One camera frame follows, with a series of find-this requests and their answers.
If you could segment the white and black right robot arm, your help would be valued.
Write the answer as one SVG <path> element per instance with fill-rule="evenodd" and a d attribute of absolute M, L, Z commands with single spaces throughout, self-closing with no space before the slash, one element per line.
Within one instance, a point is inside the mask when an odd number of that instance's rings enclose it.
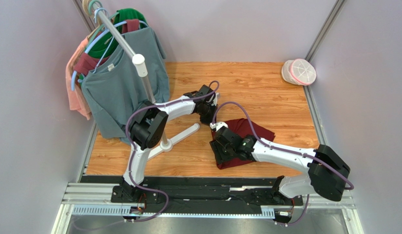
<path fill-rule="evenodd" d="M 268 162 L 301 172 L 298 176 L 280 176 L 273 189 L 293 198 L 298 195 L 318 194 L 339 202 L 345 190 L 351 190 L 348 176 L 350 167 L 329 146 L 317 149 L 297 148 L 271 142 L 254 135 L 241 137 L 228 127 L 213 128 L 211 147 L 222 161 L 237 158 L 242 161 Z"/>

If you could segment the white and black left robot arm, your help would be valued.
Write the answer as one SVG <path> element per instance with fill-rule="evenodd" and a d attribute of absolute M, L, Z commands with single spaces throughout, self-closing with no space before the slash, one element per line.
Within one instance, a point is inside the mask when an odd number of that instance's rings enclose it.
<path fill-rule="evenodd" d="M 176 118 L 198 114 L 200 122 L 210 124 L 218 107 L 216 89 L 203 85 L 199 91 L 185 93 L 178 99 L 153 104 L 146 101 L 142 108 L 133 113 L 126 124 L 126 136 L 131 143 L 131 153 L 127 169 L 120 187 L 134 196 L 137 185 L 144 180 L 147 161 L 162 152 L 171 151 L 173 146 L 188 138 L 200 128 L 195 123 L 186 130 L 162 143 L 166 124 Z"/>

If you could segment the silver and white clothes rack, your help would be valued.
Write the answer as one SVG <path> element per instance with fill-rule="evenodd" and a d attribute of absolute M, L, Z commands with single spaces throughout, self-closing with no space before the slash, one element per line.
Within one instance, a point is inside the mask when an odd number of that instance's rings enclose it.
<path fill-rule="evenodd" d="M 92 2 L 92 0 L 84 0 L 82 2 L 84 12 L 87 11 L 88 4 L 91 2 Z M 92 10 L 91 13 L 88 13 L 88 12 L 86 12 L 86 13 L 89 14 L 91 17 L 94 17 L 92 15 L 93 12 L 94 12 L 94 10 Z M 129 117 L 130 117 L 137 110 L 141 109 L 143 104 L 146 101 L 149 101 L 153 104 L 157 104 L 157 102 L 156 102 L 155 96 L 153 94 L 152 86 L 150 83 L 149 72 L 148 72 L 147 66 L 145 64 L 145 57 L 142 54 L 136 53 L 132 49 L 132 47 L 129 45 L 129 43 L 127 41 L 128 33 L 124 33 L 124 34 L 120 34 L 120 35 L 113 34 L 113 33 L 111 33 L 111 34 L 112 34 L 113 38 L 116 39 L 116 41 L 118 42 L 118 46 L 121 47 L 121 49 L 123 51 L 122 59 L 128 63 L 132 63 L 132 65 L 129 65 L 129 64 L 125 65 L 126 68 L 131 70 L 131 72 L 125 74 L 124 78 L 127 81 L 138 81 L 139 84 L 141 84 L 141 86 L 142 86 L 142 90 L 144 91 L 143 94 L 139 94 L 139 92 L 138 92 L 139 90 L 138 90 L 136 84 L 134 84 L 132 88 L 128 89 L 128 94 L 133 94 L 133 95 L 136 95 L 137 97 L 143 98 L 143 101 L 141 104 L 136 103 L 133 105 L 134 109 L 133 109 L 133 112 L 130 113 L 130 115 L 129 115 Z M 123 131 L 126 136 L 126 125 L 124 126 Z M 168 138 L 166 137 L 165 133 L 163 133 L 161 142 L 165 143 L 166 139 L 168 139 Z"/>

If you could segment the blue-grey t-shirt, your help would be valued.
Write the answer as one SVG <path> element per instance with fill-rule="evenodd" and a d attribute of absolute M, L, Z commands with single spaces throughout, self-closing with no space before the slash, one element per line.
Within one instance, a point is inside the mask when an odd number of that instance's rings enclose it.
<path fill-rule="evenodd" d="M 155 31 L 150 27 L 138 29 L 125 33 L 124 39 L 137 54 L 144 56 L 156 102 L 168 101 L 170 84 L 164 62 L 166 53 Z M 81 88 L 101 135 L 129 144 L 125 135 L 127 120 L 148 97 L 132 60 L 121 46 L 96 72 L 85 77 Z"/>

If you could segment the white and pink mesh bag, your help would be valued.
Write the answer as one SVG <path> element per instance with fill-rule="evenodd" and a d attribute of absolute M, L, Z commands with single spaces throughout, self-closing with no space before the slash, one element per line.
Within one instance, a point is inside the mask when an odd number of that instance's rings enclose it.
<path fill-rule="evenodd" d="M 317 77 L 315 68 L 305 59 L 287 60 L 281 70 L 284 81 L 301 86 L 311 85 Z"/>

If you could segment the green t-shirt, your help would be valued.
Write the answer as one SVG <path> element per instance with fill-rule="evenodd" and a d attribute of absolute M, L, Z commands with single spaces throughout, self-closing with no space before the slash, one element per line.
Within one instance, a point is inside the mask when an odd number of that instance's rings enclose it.
<path fill-rule="evenodd" d="M 143 23 L 138 24 L 138 29 L 146 28 L 149 26 L 144 15 L 133 8 L 124 8 L 117 10 L 117 15 L 114 18 L 113 24 L 118 24 L 126 20 L 143 21 Z M 94 41 L 96 42 L 88 52 L 88 55 L 95 59 L 100 59 L 104 53 L 106 53 L 105 56 L 110 56 L 118 46 L 118 42 L 116 41 L 116 39 L 113 39 L 110 32 L 108 32 L 99 40 L 95 39 Z"/>

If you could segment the dark red t-shirt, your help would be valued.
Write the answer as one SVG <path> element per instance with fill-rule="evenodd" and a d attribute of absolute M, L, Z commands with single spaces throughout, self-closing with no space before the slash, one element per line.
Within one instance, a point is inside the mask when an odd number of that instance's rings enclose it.
<path fill-rule="evenodd" d="M 83 53 L 80 56 L 79 61 L 74 66 L 74 70 L 80 74 L 87 75 L 90 70 L 102 65 L 117 47 L 118 42 L 113 38 L 112 34 L 108 32 L 99 40 L 96 40 L 96 43 L 87 54 Z"/>

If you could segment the pink t-shirt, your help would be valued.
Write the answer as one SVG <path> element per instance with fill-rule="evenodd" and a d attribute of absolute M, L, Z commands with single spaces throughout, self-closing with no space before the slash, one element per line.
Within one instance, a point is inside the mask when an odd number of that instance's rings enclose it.
<path fill-rule="evenodd" d="M 91 119 L 92 113 L 90 107 L 82 93 L 82 90 L 78 83 L 75 83 L 75 89 L 72 90 L 72 74 L 74 72 L 74 66 L 79 60 L 80 55 L 84 52 L 86 45 L 88 44 L 88 39 L 85 38 L 77 47 L 69 61 L 67 62 L 65 68 L 65 82 L 66 90 L 68 95 L 69 109 L 71 111 L 77 111 L 87 120 Z"/>

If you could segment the light blue clothes hanger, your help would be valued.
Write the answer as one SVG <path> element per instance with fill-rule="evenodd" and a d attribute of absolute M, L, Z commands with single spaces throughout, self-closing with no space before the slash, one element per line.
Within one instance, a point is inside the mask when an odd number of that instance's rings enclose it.
<path fill-rule="evenodd" d="M 118 15 L 118 12 L 108 17 L 108 11 L 104 7 L 102 7 L 99 1 L 92 1 L 88 4 L 86 12 L 91 13 L 92 10 L 94 10 L 92 15 L 94 16 L 95 23 L 98 23 L 98 21 L 100 21 L 100 26 L 96 28 L 91 33 L 91 36 L 88 38 L 88 44 L 83 50 L 85 54 L 89 53 L 92 47 L 108 32 L 120 35 L 122 29 L 127 28 L 127 23 L 129 22 L 124 20 L 118 22 L 117 24 L 113 24 L 112 18 L 115 18 Z"/>

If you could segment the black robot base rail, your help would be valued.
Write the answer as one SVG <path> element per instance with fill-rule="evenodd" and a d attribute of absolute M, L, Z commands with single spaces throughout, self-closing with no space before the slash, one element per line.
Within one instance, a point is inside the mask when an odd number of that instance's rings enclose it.
<path fill-rule="evenodd" d="M 292 210 L 306 204 L 306 193 L 281 193 L 282 177 L 159 177 L 144 178 L 140 187 L 123 177 L 85 175 L 80 183 L 106 185 L 108 202 L 128 222 L 162 216 L 263 217 L 289 223 Z"/>

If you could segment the aluminium frame post right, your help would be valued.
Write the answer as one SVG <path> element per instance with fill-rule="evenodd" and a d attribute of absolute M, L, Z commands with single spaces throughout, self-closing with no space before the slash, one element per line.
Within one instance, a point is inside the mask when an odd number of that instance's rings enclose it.
<path fill-rule="evenodd" d="M 314 42 L 312 43 L 305 60 L 311 62 L 316 55 L 319 47 L 322 45 L 325 37 L 327 36 L 328 32 L 330 31 L 332 25 L 334 24 L 336 18 L 340 14 L 341 10 L 343 9 L 344 5 L 346 4 L 347 0 L 336 0 L 335 4 L 333 5 L 330 13 L 328 14 L 326 20 L 324 21 L 319 33 L 317 34 Z"/>

